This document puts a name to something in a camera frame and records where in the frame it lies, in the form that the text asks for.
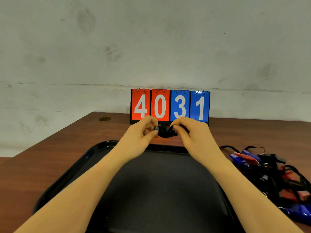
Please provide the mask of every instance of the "red number card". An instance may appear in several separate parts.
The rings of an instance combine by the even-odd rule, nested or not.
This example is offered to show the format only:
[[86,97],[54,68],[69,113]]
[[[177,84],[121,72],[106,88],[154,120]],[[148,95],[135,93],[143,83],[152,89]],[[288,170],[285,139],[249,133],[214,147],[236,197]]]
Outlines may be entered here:
[[131,120],[150,115],[150,89],[131,90]]
[[169,121],[169,90],[153,89],[151,93],[151,116],[158,121]]

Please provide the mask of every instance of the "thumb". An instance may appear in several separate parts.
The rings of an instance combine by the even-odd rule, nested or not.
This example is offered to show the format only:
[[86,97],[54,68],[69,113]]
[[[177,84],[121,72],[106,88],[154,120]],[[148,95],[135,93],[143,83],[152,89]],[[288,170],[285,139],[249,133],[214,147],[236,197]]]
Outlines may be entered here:
[[154,130],[149,132],[146,136],[143,137],[143,139],[145,139],[148,143],[150,143],[150,141],[156,137],[158,135],[158,130]]
[[190,136],[183,127],[173,125],[173,128],[177,131],[178,135],[181,137],[184,144],[190,142]]

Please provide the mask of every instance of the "left hand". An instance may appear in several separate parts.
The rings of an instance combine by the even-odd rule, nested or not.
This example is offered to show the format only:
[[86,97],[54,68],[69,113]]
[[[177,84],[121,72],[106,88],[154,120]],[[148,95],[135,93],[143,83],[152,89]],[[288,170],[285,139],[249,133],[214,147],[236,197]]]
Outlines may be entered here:
[[158,135],[158,131],[154,130],[157,125],[157,119],[147,115],[141,121],[128,128],[114,150],[124,156],[126,161],[140,156],[145,151],[150,141]]

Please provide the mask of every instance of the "white digit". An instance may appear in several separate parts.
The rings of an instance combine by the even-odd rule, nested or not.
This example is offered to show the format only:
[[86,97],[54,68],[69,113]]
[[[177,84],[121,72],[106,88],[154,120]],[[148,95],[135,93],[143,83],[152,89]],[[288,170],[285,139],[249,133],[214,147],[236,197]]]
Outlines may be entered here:
[[[162,113],[159,114],[159,99],[162,100]],[[165,101],[165,97],[161,94],[159,94],[156,98],[155,98],[155,115],[158,119],[161,119],[164,117],[165,115],[165,109],[166,109],[166,101]]]
[[175,112],[174,115],[176,118],[184,117],[186,115],[186,108],[184,107],[184,105],[186,103],[186,99],[184,96],[178,95],[175,98],[175,101],[178,102],[179,100],[181,100],[181,104],[179,105],[179,108],[182,110],[182,113],[181,113],[181,115],[179,115],[177,112]]
[[145,94],[142,94],[142,97],[139,99],[135,107],[134,113],[142,114],[142,118],[145,117],[145,114],[147,113],[147,110],[145,109]]
[[199,120],[203,120],[203,107],[204,107],[204,97],[201,96],[200,100],[195,103],[195,106],[200,105],[200,116]]

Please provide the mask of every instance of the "hand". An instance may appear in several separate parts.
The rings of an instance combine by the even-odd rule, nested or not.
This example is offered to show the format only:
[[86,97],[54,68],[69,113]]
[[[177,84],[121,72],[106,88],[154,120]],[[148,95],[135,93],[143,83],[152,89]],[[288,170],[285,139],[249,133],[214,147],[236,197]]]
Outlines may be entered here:
[[[178,126],[180,124],[186,126],[189,133],[181,126]],[[173,121],[171,126],[183,140],[183,144],[189,154],[198,162],[201,162],[203,156],[209,154],[211,148],[218,148],[206,123],[187,117],[180,117]]]
[[158,135],[158,131],[154,130],[157,125],[158,121],[155,117],[150,115],[144,117],[128,128],[114,150],[124,155],[126,161],[140,156],[150,141]]

